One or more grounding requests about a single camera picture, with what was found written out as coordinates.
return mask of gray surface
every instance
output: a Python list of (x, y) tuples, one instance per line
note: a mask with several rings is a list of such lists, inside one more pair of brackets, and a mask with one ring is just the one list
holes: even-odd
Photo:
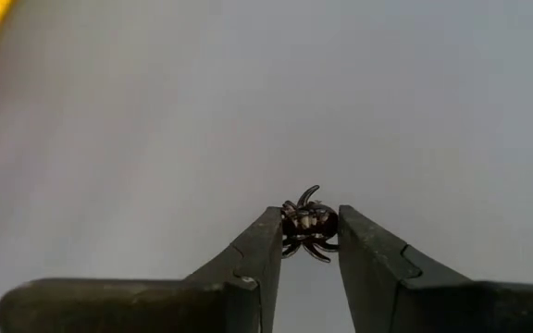
[[(533, 282), (533, 1), (24, 0), (0, 32), (0, 295), (183, 278), (314, 183)], [(336, 258), (281, 269), (275, 331), (353, 330)]]

